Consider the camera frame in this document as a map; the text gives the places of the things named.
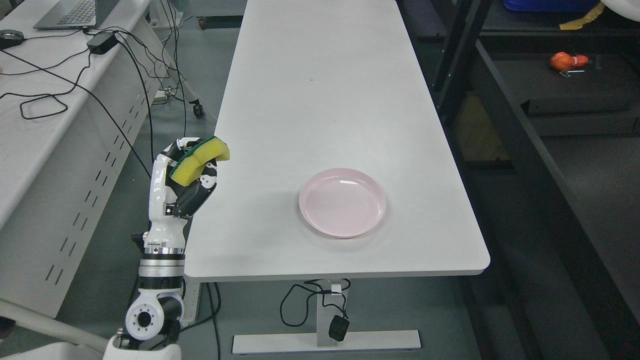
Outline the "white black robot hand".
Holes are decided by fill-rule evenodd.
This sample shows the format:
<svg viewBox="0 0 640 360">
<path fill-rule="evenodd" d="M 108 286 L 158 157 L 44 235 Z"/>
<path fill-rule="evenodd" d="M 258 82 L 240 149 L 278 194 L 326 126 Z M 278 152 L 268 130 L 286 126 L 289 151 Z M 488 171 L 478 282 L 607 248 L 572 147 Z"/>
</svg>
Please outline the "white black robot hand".
<svg viewBox="0 0 640 360">
<path fill-rule="evenodd" d="M 208 162 L 189 186 L 174 182 L 170 173 L 183 155 L 206 139 L 181 137 L 155 158 L 148 203 L 150 230 L 142 237 L 142 250 L 154 246 L 185 249 L 183 228 L 217 188 L 219 161 Z"/>
</svg>

